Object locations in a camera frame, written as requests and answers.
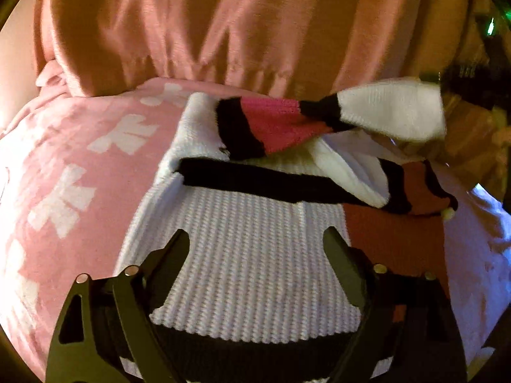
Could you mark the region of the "pink white patterned bedsheet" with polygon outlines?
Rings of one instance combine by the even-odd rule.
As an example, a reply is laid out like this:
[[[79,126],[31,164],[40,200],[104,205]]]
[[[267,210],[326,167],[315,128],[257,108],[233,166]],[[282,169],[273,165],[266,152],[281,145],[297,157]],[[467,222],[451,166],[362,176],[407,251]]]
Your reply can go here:
[[[13,351],[46,380],[50,343],[80,274],[113,278],[141,201],[170,149],[191,94],[250,97],[236,89],[151,79],[117,96],[82,98],[60,68],[1,138],[1,321]],[[410,161],[391,138],[372,140]],[[443,220],[449,297],[465,354],[465,382],[510,379],[510,217],[482,188],[465,189],[429,162],[457,201]]]

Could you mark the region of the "white red black knit sweater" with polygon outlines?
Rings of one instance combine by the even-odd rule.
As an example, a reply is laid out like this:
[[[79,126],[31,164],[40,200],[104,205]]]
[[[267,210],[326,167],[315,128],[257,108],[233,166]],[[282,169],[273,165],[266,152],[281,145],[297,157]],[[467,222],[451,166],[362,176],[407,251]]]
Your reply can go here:
[[[427,161],[372,140],[445,131],[439,88],[358,86],[314,102],[188,98],[119,257],[145,260],[182,229],[190,251],[149,318],[191,382],[330,380],[359,327],[323,249],[334,227],[374,265],[437,278],[447,298],[444,218]]]

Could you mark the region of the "orange satin curtain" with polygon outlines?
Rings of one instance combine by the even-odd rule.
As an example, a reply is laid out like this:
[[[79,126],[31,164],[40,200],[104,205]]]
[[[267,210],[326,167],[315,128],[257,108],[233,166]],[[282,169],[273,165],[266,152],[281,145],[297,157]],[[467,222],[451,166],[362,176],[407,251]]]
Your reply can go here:
[[[486,63],[488,0],[38,0],[36,64],[74,96],[166,77],[276,98]]]

